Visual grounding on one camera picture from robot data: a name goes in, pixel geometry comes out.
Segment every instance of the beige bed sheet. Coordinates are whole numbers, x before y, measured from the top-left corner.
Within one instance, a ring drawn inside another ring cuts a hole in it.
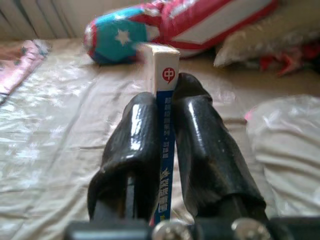
[[[129,100],[144,91],[141,66],[99,67],[80,40],[52,41],[44,64],[0,106],[0,239],[59,240],[70,221],[87,220],[87,187]],[[181,61],[212,94],[267,202],[277,214],[262,166],[253,157],[244,114],[275,97],[319,92],[312,71],[221,70],[202,56]],[[190,221],[175,166],[172,217]]]

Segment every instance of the bed sheet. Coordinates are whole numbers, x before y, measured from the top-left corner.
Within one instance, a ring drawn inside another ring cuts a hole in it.
[[[105,144],[125,105],[145,90],[139,64],[99,67],[81,40],[50,43],[47,60],[0,106],[1,240],[59,240],[70,221],[88,219],[88,183]],[[308,70],[276,78],[274,72],[216,69],[207,56],[181,61],[180,71],[195,75],[210,92],[267,202],[267,214],[277,215],[244,115],[265,100],[319,94],[319,76]],[[174,169],[172,217],[191,221],[178,165]]]

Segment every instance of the metal screw head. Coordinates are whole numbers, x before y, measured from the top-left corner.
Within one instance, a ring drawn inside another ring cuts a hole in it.
[[[268,229],[260,222],[251,218],[240,218],[231,225],[239,240],[273,240]]]
[[[161,221],[152,232],[152,240],[193,240],[192,235],[181,221]]]

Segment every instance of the pink cloth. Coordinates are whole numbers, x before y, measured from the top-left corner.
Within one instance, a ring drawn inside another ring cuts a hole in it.
[[[48,54],[39,40],[27,40],[22,45],[0,48],[0,95],[9,95],[25,80]]]

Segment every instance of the red circle logo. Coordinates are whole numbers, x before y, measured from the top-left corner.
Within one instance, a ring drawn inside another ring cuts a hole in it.
[[[162,72],[163,79],[168,82],[168,84],[175,78],[176,72],[172,67],[167,67]]]

